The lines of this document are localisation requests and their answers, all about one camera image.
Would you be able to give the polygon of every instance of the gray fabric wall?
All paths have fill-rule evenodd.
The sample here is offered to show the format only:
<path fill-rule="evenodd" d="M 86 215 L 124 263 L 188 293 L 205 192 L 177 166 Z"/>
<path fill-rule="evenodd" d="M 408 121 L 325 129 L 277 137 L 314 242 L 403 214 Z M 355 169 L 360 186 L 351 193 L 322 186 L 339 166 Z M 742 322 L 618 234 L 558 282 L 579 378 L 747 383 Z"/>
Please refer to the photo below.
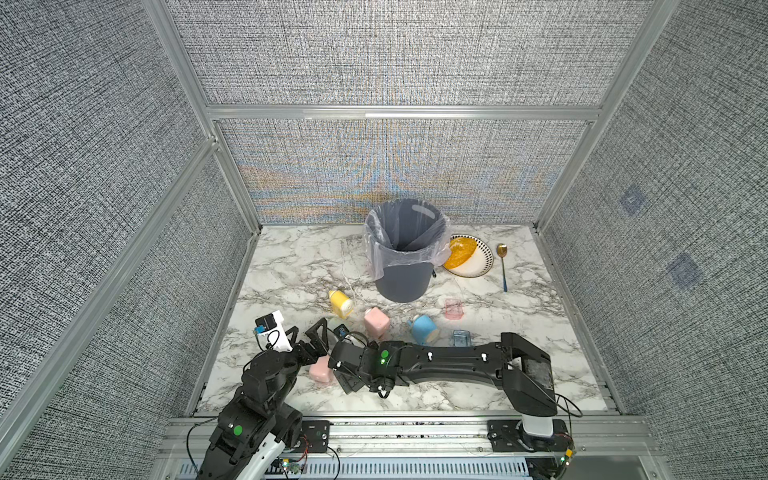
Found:
<path fill-rule="evenodd" d="M 0 478 L 146 478 L 182 416 L 250 231 L 209 160 Z"/>
<path fill-rule="evenodd" d="M 768 472 L 768 2 L 683 0 L 544 238 L 676 478 Z"/>
<path fill-rule="evenodd" d="M 4 2 L 0 414 L 202 141 L 141 1 Z"/>
<path fill-rule="evenodd" d="M 652 0 L 167 0 L 211 103 L 600 104 Z"/>
<path fill-rule="evenodd" d="M 4 412 L 204 137 L 141 0 L 0 10 Z M 209 160 L 2 478 L 145 478 L 249 236 Z"/>
<path fill-rule="evenodd" d="M 363 222 L 397 197 L 454 221 L 527 223 L 583 121 L 229 120 L 221 129 L 265 223 Z"/>
<path fill-rule="evenodd" d="M 653 0 L 166 0 L 211 104 L 601 104 Z M 524 223 L 584 122 L 222 121 L 265 223 Z"/>

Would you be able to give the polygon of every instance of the white marble surface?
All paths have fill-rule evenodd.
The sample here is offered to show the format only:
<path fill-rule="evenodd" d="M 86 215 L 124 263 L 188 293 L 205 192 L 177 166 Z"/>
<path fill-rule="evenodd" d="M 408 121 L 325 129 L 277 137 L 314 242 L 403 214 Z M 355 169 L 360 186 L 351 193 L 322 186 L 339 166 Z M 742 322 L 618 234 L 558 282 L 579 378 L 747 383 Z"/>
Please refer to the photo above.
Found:
<path fill-rule="evenodd" d="M 508 293 L 502 289 L 502 266 L 496 258 L 491 272 L 474 279 L 456 277 L 439 267 L 422 298 L 406 304 L 390 302 L 378 294 L 367 273 L 362 225 L 265 227 L 198 409 L 219 412 L 232 399 L 242 365 L 259 352 L 253 338 L 254 319 L 280 310 L 286 329 L 296 325 L 303 333 L 323 316 L 333 328 L 342 320 L 331 313 L 328 290 L 339 288 L 356 303 L 353 314 L 343 320 L 352 330 L 364 331 L 362 315 L 366 308 L 378 306 L 392 319 L 392 339 L 413 341 L 406 322 L 417 313 L 429 315 L 441 327 L 439 345 L 449 344 L 454 329 L 472 332 L 475 345 L 499 341 L 501 332 L 519 333 L 550 354 L 556 392 L 582 410 L 605 410 L 528 227 L 454 226 L 452 230 L 476 235 L 491 248 L 507 244 Z M 460 320 L 443 316 L 446 298 L 464 303 Z M 302 369 L 287 399 L 305 413 L 511 409 L 505 394 L 492 386 L 424 382 L 396 387 L 389 398 L 380 399 L 366 390 L 345 395 L 338 384 L 317 386 L 307 370 Z"/>

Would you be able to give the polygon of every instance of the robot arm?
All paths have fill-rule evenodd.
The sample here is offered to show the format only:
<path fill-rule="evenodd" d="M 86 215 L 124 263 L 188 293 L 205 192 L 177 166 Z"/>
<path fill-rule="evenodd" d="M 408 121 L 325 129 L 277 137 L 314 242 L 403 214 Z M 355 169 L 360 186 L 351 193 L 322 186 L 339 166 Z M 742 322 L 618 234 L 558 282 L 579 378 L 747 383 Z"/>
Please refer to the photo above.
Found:
<path fill-rule="evenodd" d="M 264 321 L 267 317 L 257 319 L 257 325 L 271 324 Z M 321 319 L 311 327 L 308 343 L 296 341 L 296 327 L 286 332 L 278 328 L 290 351 L 267 349 L 249 362 L 243 385 L 217 419 L 199 479 L 262 478 L 286 447 L 297 444 L 302 415 L 285 398 L 300 368 L 329 353 L 328 326 Z M 474 347 L 433 348 L 400 341 L 359 347 L 339 341 L 329 356 L 329 367 L 346 393 L 366 386 L 386 398 L 395 386 L 436 380 L 493 385 L 504 390 L 522 414 L 519 441 L 525 451 L 560 448 L 552 432 L 557 404 L 549 355 L 515 333 L 502 333 L 501 342 Z M 514 364 L 518 359 L 519 368 Z"/>
<path fill-rule="evenodd" d="M 328 367 L 346 393 L 367 386 L 386 398 L 395 386 L 447 381 L 476 382 L 504 390 L 523 415 L 529 435 L 551 437 L 557 414 L 550 357 L 516 333 L 501 342 L 470 347 L 430 347 L 399 341 L 371 342 L 365 348 L 337 343 Z M 520 359 L 521 368 L 513 365 Z"/>

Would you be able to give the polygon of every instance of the spoon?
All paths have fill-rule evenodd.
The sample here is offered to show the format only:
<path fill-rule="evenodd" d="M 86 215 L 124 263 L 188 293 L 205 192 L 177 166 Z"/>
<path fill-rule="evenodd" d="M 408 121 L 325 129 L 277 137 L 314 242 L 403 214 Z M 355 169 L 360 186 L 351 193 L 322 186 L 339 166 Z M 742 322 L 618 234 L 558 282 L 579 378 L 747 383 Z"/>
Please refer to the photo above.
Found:
<path fill-rule="evenodd" d="M 496 253 L 498 256 L 502 259 L 502 277 L 504 278 L 504 291 L 507 291 L 507 273 L 504 271 L 504 257 L 507 256 L 507 246 L 503 243 L 500 243 L 498 247 L 496 247 Z"/>

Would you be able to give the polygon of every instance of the blue mug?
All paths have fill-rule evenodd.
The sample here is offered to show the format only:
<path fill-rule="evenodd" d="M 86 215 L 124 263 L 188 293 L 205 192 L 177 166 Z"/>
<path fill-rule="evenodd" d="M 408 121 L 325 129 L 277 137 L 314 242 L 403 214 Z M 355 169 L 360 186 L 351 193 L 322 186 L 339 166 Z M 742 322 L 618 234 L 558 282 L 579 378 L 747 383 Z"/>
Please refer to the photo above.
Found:
<path fill-rule="evenodd" d="M 408 326 L 411 327 L 411 334 L 419 345 L 428 345 L 440 336 L 437 325 L 427 315 L 417 316 L 413 321 L 409 320 Z"/>

